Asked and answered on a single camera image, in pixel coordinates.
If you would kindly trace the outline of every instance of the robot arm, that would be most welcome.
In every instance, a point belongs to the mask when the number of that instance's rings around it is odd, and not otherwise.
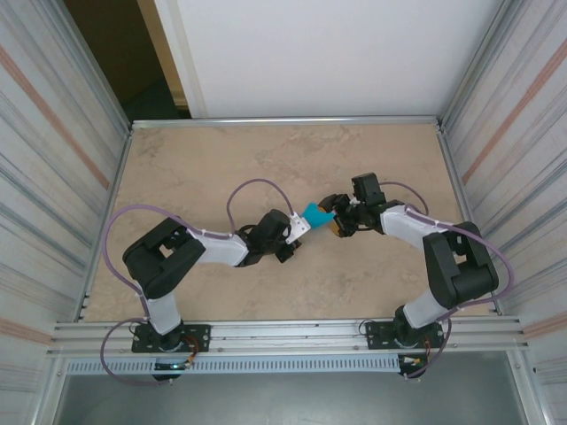
[[[375,230],[410,243],[425,256],[429,289],[398,308],[394,317],[395,338],[403,345],[421,340],[428,327],[451,309],[496,290],[498,275],[485,246],[438,227],[427,216],[415,212],[408,215],[407,205],[400,201],[386,201],[373,173],[352,180],[353,198],[330,195],[319,204],[326,212],[335,212],[335,233],[349,237],[360,230]],[[471,222],[454,226],[480,236]]]
[[[257,225],[234,235],[194,232],[175,220],[163,220],[126,249],[122,260],[144,294],[150,323],[163,351],[174,350],[181,337],[182,319],[174,289],[197,263],[248,267],[274,254],[284,263],[299,248],[299,237],[310,229],[296,213],[271,210]]]

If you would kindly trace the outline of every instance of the beige table surface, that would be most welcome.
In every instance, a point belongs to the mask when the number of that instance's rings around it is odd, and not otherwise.
[[[196,227],[229,231],[230,192],[253,177],[277,182],[298,212],[331,193],[351,194],[351,177],[375,172],[401,181],[427,199],[431,215],[459,221],[460,214],[439,143],[430,125],[185,127],[138,129],[115,210],[151,204]],[[384,186],[388,199],[417,203],[411,193]],[[285,203],[268,185],[254,183],[233,202],[237,226],[257,223]],[[113,227],[108,250],[116,267],[124,250],[162,217],[135,211]],[[427,288],[423,254],[390,236],[361,232],[339,239],[319,228],[284,264],[264,258],[253,267],[194,266],[175,290],[185,320],[276,320],[391,317]],[[469,309],[467,314],[486,314]],[[140,316],[132,290],[101,260],[87,321]]]

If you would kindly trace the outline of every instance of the blue object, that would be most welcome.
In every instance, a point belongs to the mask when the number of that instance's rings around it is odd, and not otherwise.
[[[335,217],[335,213],[321,211],[317,204],[312,202],[307,206],[303,214],[301,214],[301,217],[307,220],[311,228],[319,228],[323,224],[332,221],[333,217]]]

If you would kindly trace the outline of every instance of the striped wall panel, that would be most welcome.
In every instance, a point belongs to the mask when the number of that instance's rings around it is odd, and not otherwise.
[[[503,307],[567,423],[567,2],[524,1],[493,47],[447,139],[476,222],[517,271]]]
[[[27,423],[128,124],[56,0],[0,2],[0,423]]]

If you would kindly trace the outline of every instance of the white wall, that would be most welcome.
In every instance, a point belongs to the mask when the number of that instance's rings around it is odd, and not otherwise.
[[[438,114],[501,0],[156,0],[195,118]]]

